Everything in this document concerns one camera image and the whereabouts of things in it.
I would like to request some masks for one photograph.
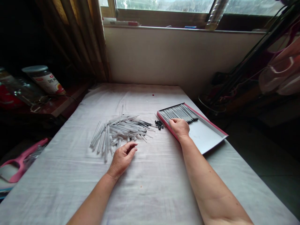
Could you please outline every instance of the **pile of pen parts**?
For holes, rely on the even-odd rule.
[[[121,141],[136,141],[138,138],[147,142],[145,136],[153,138],[147,131],[153,131],[151,127],[156,125],[137,119],[139,115],[121,115],[101,126],[98,123],[93,135],[90,148],[92,152],[97,151],[97,155],[102,153],[104,161],[107,162],[108,152],[113,156],[116,149],[121,146]]]

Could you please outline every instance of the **white wall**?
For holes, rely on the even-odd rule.
[[[215,72],[228,72],[262,37],[257,33],[105,27],[113,81],[179,85],[195,99]]]

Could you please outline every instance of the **jar lid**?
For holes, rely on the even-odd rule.
[[[22,69],[23,72],[25,73],[34,73],[34,72],[41,72],[44,70],[47,70],[48,66],[45,65],[39,65],[39,66],[30,66],[30,67],[24,67]]]

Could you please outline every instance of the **window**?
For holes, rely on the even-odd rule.
[[[282,6],[275,0],[229,0],[225,13],[274,16]]]
[[[117,8],[209,13],[213,0],[117,0]]]
[[[137,21],[142,26],[204,29],[217,0],[99,0],[103,17]],[[283,7],[276,0],[229,0],[217,29],[252,31],[262,29]]]
[[[108,0],[99,0],[100,6],[108,7]]]

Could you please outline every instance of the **white cloth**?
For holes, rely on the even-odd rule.
[[[119,116],[124,105],[124,113],[154,122],[158,110],[183,102],[201,113],[179,87],[103,84],[88,93],[0,204],[0,224],[67,223],[112,160],[86,155],[98,121]],[[138,141],[102,224],[203,224],[180,144],[167,129],[151,135],[148,144]],[[300,224],[228,141],[205,157],[254,224]]]

